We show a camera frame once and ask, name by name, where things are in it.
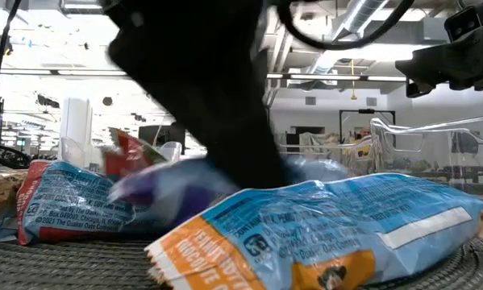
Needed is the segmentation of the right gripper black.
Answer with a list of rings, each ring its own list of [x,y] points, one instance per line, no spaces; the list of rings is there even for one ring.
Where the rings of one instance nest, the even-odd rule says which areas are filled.
[[[415,50],[410,60],[396,60],[395,68],[406,76],[408,97],[427,95],[440,84],[483,91],[483,27],[454,42]]]

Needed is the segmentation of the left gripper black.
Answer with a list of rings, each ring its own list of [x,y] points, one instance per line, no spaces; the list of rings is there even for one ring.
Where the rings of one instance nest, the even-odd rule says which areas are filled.
[[[119,29],[108,47],[110,59],[163,106],[168,99],[154,84],[258,81],[255,44],[264,0],[103,0],[103,12]],[[191,98],[174,116],[240,188],[292,182],[260,99]]]

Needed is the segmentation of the oatmeal raisin granola bar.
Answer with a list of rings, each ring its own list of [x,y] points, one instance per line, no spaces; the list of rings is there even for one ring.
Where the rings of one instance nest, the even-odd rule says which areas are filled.
[[[125,201],[148,211],[155,228],[170,229],[241,190],[204,158],[146,168],[122,178],[110,201]]]

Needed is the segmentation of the chocolate chip granola bar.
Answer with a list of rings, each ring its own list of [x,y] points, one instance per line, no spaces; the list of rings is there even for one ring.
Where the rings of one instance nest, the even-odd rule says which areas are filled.
[[[118,128],[109,128],[111,145],[100,147],[103,173],[113,181],[167,159],[149,143]]]
[[[113,183],[64,161],[35,160],[16,195],[20,245],[148,230],[144,210],[108,200]]]
[[[18,233],[16,194],[27,170],[0,170],[0,241],[15,240]]]

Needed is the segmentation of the peanut butter granola bar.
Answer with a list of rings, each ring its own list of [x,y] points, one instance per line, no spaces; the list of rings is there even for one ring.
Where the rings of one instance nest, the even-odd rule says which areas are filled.
[[[356,290],[426,270],[483,233],[483,200],[399,173],[245,189],[151,243],[173,290]]]

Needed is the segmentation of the large clear plastic container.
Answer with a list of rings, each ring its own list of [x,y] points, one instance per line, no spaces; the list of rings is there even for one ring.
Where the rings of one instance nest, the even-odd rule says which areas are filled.
[[[447,184],[483,184],[483,116],[425,126],[370,122],[374,170]]]

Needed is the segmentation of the long ceiling light strip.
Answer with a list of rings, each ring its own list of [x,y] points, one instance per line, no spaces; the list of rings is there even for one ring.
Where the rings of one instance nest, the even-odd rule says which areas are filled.
[[[114,70],[59,70],[59,69],[22,69],[2,68],[5,75],[63,76],[63,77],[125,77],[127,74]],[[406,77],[374,76],[374,75],[339,75],[339,74],[302,74],[302,73],[268,73],[267,79],[297,81],[376,81],[406,82]]]

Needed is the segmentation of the person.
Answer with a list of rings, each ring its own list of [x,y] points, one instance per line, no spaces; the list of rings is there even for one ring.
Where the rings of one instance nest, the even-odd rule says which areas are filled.
[[[365,160],[372,157],[373,139],[371,136],[371,129],[363,127],[349,139],[351,145],[346,151],[345,155],[350,160]]]

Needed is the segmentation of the white column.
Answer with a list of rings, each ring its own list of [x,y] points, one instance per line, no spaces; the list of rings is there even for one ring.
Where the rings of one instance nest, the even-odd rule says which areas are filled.
[[[92,153],[93,108],[87,97],[67,97],[61,106],[59,158],[85,168]]]

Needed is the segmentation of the black metal station frame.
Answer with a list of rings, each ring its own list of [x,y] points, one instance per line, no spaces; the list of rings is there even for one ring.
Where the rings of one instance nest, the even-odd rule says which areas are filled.
[[[390,114],[392,116],[392,124],[396,125],[395,110],[375,110],[375,109],[358,109],[358,110],[339,110],[339,143],[344,141],[343,137],[343,113],[357,114]]]

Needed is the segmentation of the silver ventilation duct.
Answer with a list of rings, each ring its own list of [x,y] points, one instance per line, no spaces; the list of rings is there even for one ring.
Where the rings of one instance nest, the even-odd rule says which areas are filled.
[[[331,30],[327,34],[327,41],[336,44],[342,38],[350,35],[355,35],[357,39],[361,39],[364,29],[369,25],[372,18],[388,2],[389,0],[350,0],[346,12],[331,21]],[[338,60],[339,57],[334,52],[323,52],[307,72],[327,74]]]

